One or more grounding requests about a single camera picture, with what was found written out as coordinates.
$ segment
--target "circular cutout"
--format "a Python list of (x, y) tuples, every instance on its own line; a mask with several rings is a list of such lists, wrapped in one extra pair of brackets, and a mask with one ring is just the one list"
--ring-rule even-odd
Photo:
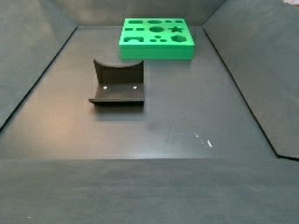
[(164, 28), (160, 27), (160, 26), (153, 26), (153, 27), (149, 28), (150, 32), (161, 32), (162, 30), (164, 30)]
[(156, 25), (156, 24), (160, 24), (162, 21), (160, 20), (148, 20), (146, 23), (148, 24), (152, 24), (152, 25)]

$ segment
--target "black plastic holder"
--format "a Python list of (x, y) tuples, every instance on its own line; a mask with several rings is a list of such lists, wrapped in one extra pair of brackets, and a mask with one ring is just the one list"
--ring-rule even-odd
[(93, 60), (97, 73), (97, 92), (93, 104), (144, 103), (144, 62), (132, 66), (108, 66)]

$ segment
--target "gray surface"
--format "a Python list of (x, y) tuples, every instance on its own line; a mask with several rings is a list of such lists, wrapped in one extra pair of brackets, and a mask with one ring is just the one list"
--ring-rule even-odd
[(50, 0), (78, 25), (122, 25), (125, 18), (185, 18), (203, 25), (225, 0)]
[(0, 134), (0, 158), (269, 159), (267, 145), (200, 27), (193, 60), (144, 62), (144, 107), (100, 107), (92, 61), (118, 59), (120, 27), (78, 28)]
[(0, 5), (1, 129), (76, 25), (46, 0), (0, 0)]
[(293, 224), (297, 172), (279, 160), (2, 160), (0, 221)]
[(229, 0), (204, 29), (279, 155), (299, 158), (299, 10)]

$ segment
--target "star-shaped cutout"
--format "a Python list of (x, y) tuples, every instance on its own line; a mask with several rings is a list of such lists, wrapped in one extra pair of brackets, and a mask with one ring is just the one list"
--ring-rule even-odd
[(172, 32), (183, 32), (183, 28), (174, 26), (173, 28), (168, 28)]

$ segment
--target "green foam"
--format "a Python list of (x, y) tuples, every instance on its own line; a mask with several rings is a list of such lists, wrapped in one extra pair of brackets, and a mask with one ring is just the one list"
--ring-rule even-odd
[(183, 18), (126, 18), (118, 40), (122, 60), (191, 60), (193, 41)]

